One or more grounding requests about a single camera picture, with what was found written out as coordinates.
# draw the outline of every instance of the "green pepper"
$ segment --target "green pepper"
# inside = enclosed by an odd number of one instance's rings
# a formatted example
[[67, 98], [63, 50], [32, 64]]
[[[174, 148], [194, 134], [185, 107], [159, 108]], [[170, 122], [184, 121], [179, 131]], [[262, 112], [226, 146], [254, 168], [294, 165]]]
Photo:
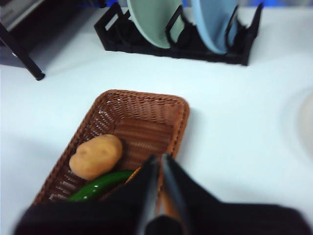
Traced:
[[105, 191], [125, 182], [132, 174], [133, 170], [122, 170], [102, 175], [86, 186], [82, 187], [78, 192], [73, 194], [67, 200], [70, 202], [92, 201], [99, 198]]

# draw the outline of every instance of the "potato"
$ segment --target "potato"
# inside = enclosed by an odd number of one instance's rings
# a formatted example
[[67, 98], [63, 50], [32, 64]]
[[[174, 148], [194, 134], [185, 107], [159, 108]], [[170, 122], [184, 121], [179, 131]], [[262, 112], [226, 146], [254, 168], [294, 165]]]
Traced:
[[122, 157], [122, 142], [114, 135], [102, 135], [77, 147], [69, 167], [79, 177], [93, 180], [109, 172]]

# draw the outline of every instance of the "black dish rack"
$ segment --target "black dish rack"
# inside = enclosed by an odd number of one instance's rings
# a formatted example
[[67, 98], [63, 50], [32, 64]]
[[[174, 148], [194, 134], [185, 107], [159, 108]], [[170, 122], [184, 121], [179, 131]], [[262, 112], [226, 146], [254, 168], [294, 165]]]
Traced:
[[[225, 37], [228, 38], [229, 29], [234, 21], [237, 21], [238, 31], [235, 37], [235, 42], [232, 47], [228, 47], [226, 54], [219, 55], [207, 49], [198, 34], [195, 25], [192, 25], [183, 14], [182, 6], [179, 6], [171, 17], [166, 26], [165, 33], [170, 44], [169, 49], [162, 49], [148, 42], [137, 30], [135, 24], [129, 20], [130, 13], [127, 11], [123, 14], [118, 3], [114, 3], [109, 10], [99, 19], [94, 25], [94, 28], [105, 48], [109, 51], [123, 51], [127, 53], [140, 53], [155, 56], [168, 56], [173, 58], [186, 58], [195, 60], [205, 60], [209, 62], [225, 62], [228, 64], [248, 65], [250, 51], [255, 38], [258, 36], [259, 24], [263, 3], [259, 4], [255, 12], [253, 21], [250, 27], [242, 25], [237, 18], [238, 8], [233, 12]], [[108, 29], [108, 24], [115, 16], [117, 20]], [[170, 30], [174, 23], [181, 17], [184, 22], [184, 30], [181, 32], [178, 41], [175, 43], [171, 38]]]

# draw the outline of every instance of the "brown woven basket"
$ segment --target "brown woven basket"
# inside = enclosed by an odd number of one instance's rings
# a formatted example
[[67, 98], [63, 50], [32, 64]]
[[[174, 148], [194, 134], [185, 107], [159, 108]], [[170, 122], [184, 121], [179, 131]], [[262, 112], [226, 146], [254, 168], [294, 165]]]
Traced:
[[176, 96], [120, 90], [104, 92], [86, 114], [33, 205], [65, 200], [87, 183], [68, 166], [81, 143], [99, 135], [114, 134], [123, 142], [123, 156], [114, 169], [135, 170], [151, 154], [158, 158], [164, 152], [176, 156], [188, 116], [188, 104]]

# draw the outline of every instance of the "white tabletop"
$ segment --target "white tabletop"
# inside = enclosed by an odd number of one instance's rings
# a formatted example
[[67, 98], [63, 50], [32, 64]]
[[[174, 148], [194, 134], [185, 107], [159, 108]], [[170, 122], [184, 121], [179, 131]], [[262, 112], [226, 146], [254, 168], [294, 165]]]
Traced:
[[[313, 9], [265, 9], [250, 66], [105, 51], [86, 9], [33, 54], [46, 72], [1, 65], [1, 232], [9, 233], [102, 92], [185, 98], [178, 162], [225, 202], [298, 209], [313, 227], [313, 153], [298, 116], [313, 92]], [[254, 9], [241, 9], [244, 23]]]

